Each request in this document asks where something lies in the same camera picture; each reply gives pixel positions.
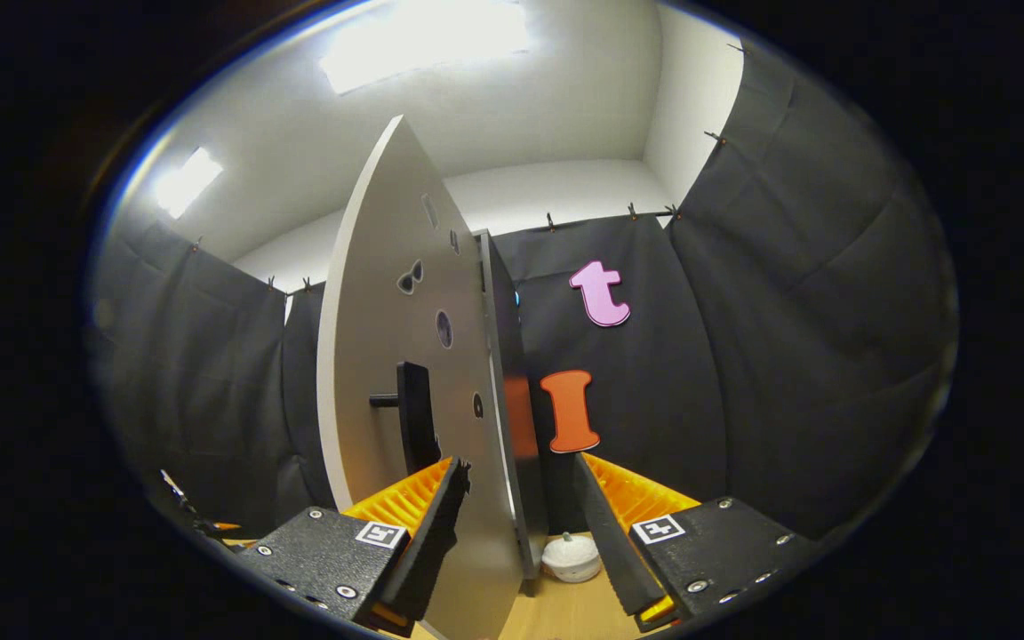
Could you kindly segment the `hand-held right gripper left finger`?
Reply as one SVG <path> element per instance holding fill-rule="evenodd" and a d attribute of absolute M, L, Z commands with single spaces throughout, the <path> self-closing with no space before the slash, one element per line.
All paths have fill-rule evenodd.
<path fill-rule="evenodd" d="M 345 510 L 305 508 L 236 559 L 313 611 L 410 635 L 458 543 L 468 490 L 470 465 L 446 457 Z"/>

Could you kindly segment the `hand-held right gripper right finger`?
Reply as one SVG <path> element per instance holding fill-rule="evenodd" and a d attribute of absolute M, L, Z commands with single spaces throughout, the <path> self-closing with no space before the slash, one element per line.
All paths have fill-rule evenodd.
<path fill-rule="evenodd" d="M 820 558 L 817 541 L 742 500 L 695 500 L 586 452 L 572 473 L 618 603 L 643 633 L 732 616 Z"/>

